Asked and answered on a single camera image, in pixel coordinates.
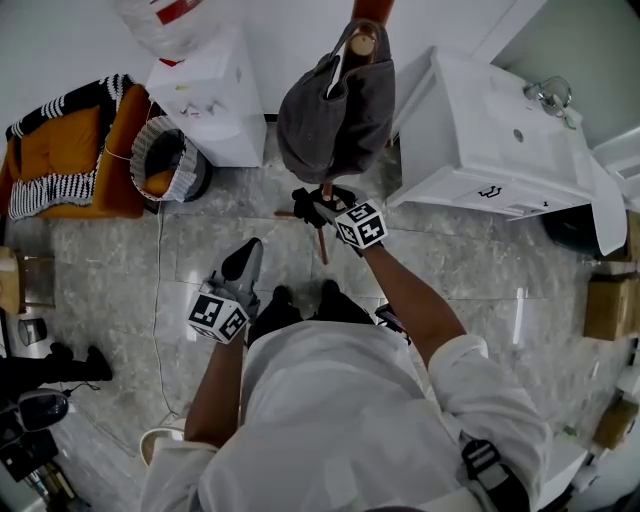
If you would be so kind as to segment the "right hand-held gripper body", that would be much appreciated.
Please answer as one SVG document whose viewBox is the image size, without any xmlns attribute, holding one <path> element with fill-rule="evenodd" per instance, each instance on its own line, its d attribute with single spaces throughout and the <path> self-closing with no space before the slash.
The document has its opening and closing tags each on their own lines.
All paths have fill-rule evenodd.
<svg viewBox="0 0 640 512">
<path fill-rule="evenodd" d="M 364 249 L 381 245 L 388 236 L 388 229 L 381 210 L 368 199 L 338 215 L 333 222 L 338 237 L 359 256 Z"/>
</svg>

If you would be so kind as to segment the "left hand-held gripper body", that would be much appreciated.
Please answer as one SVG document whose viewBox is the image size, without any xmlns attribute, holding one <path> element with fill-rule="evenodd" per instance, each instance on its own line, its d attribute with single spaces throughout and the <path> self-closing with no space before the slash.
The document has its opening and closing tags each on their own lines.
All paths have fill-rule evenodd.
<svg viewBox="0 0 640 512">
<path fill-rule="evenodd" d="M 238 294 L 238 281 L 215 272 L 193 294 L 187 324 L 200 336 L 229 344 L 255 319 L 260 305 L 255 292 L 250 303 L 240 303 Z"/>
</svg>

